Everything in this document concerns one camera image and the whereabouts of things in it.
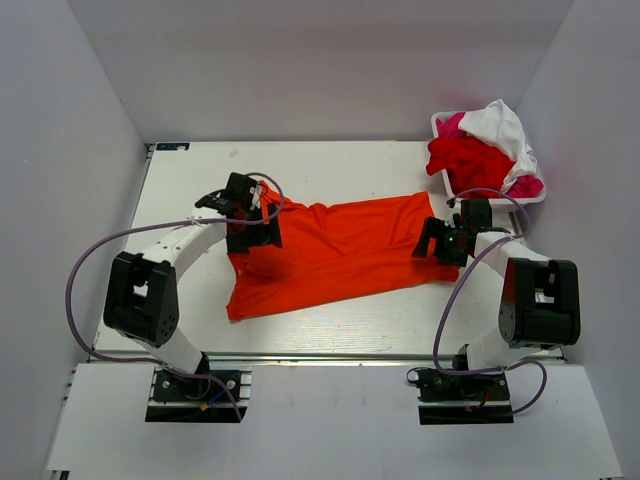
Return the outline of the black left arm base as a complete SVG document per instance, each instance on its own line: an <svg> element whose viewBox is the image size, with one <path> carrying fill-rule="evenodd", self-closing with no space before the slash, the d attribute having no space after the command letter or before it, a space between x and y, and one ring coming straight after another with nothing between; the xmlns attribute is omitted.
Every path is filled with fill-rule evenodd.
<svg viewBox="0 0 640 480"><path fill-rule="evenodd" d="M237 424L249 405L251 370L223 366L210 374L225 384L240 415L224 388L211 380L188 379L157 369L152 377L146 408L147 423Z"/></svg>

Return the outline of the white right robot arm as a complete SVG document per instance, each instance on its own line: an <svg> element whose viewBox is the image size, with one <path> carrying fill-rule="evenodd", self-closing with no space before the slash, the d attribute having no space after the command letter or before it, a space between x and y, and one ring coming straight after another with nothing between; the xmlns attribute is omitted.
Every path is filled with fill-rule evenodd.
<svg viewBox="0 0 640 480"><path fill-rule="evenodd" d="M484 391L487 375L515 369L533 354L579 340L576 264L534 252L521 242L523 237L493 224L487 199L464 199L450 219L425 219L412 252L414 258L433 256L441 266L463 269L444 307L432 349L436 370L451 375L453 390L463 398ZM439 357L441 338L457 297L481 263L503 280L496 324L462 347L461 367L446 368Z"/></svg>

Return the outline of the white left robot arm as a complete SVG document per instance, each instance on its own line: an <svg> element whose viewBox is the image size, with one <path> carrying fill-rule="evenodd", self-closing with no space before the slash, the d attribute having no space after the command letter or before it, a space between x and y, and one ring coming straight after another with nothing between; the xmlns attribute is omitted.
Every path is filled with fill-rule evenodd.
<svg viewBox="0 0 640 480"><path fill-rule="evenodd" d="M104 324L178 375L177 387L191 399L209 392L212 377L206 354L179 329L178 283L219 243L229 254L282 246L278 216L284 199L268 201L258 176L231 173L226 186L197 200L186 219L167 224L160 240L138 252L123 251L112 262Z"/></svg>

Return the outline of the orange t-shirt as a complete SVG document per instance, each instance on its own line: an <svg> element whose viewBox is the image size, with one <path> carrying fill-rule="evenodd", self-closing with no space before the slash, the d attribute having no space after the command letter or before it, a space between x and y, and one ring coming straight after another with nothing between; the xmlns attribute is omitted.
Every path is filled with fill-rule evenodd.
<svg viewBox="0 0 640 480"><path fill-rule="evenodd" d="M284 205L282 245L230 255L236 275L226 306L231 321L458 278L458 268L412 255L433 214L425 192L326 206L270 189L265 200Z"/></svg>

